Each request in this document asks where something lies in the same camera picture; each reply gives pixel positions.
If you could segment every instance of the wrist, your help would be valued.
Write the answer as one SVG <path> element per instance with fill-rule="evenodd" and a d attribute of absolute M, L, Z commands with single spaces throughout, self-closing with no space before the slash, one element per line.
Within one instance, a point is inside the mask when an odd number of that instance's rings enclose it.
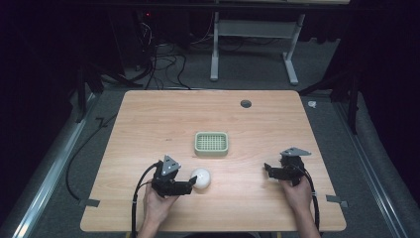
<path fill-rule="evenodd" d="M 159 227 L 160 227 L 160 223 L 145 219 L 137 237 L 138 238 L 153 238 L 158 233 Z"/>
<path fill-rule="evenodd" d="M 312 217 L 311 209 L 309 207 L 293 208 L 293 213 L 296 217 Z"/>

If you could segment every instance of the finger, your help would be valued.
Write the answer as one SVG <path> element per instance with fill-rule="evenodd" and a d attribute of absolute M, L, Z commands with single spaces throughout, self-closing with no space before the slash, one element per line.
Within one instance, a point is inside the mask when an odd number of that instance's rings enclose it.
<path fill-rule="evenodd" d="M 170 204 L 174 204 L 179 199 L 179 196 L 170 196 L 167 198 Z"/>
<path fill-rule="evenodd" d="M 279 180 L 278 182 L 285 189 L 287 189 L 288 187 L 292 187 L 291 182 L 289 180 Z"/>
<path fill-rule="evenodd" d="M 151 180 L 148 180 L 148 182 L 146 183 L 146 194 L 149 194 L 149 192 L 151 192 Z"/>

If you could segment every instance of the white egg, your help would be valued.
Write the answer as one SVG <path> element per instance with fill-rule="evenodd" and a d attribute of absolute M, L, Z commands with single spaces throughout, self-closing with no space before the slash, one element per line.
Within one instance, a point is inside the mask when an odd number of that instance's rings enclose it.
<path fill-rule="evenodd" d="M 199 168 L 191 173 L 191 177 L 197 176 L 197 182 L 194 187 L 197 189 L 204 189 L 210 184 L 210 172 L 206 169 Z"/>

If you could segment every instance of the green basket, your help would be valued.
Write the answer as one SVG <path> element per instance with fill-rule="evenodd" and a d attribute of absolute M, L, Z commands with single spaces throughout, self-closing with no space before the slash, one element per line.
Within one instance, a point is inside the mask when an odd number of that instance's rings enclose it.
<path fill-rule="evenodd" d="M 195 134 L 195 154 L 198 157 L 224 157 L 228 155 L 228 134 L 224 132 L 198 132 Z"/>

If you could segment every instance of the wooden table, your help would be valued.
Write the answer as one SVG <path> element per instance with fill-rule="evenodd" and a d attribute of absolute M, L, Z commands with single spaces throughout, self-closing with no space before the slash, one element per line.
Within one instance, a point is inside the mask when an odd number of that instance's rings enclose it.
<path fill-rule="evenodd" d="M 242 100 L 252 106 L 244 108 Z M 229 153 L 198 158 L 194 136 L 200 131 L 226 132 Z M 296 225 L 277 180 L 263 163 L 280 167 L 280 152 L 290 147 L 310 151 L 302 157 L 318 193 L 320 229 L 345 229 L 341 207 L 326 201 L 335 195 L 299 95 L 278 90 L 129 91 L 122 102 L 103 157 L 84 231 L 130 231 L 132 197 L 143 172 L 168 154 L 182 165 L 176 180 L 197 168 L 212 180 L 173 206 L 161 231 L 292 231 Z M 155 170 L 145 180 L 151 179 Z M 143 221 L 144 188 L 139 192 L 138 226 Z"/>

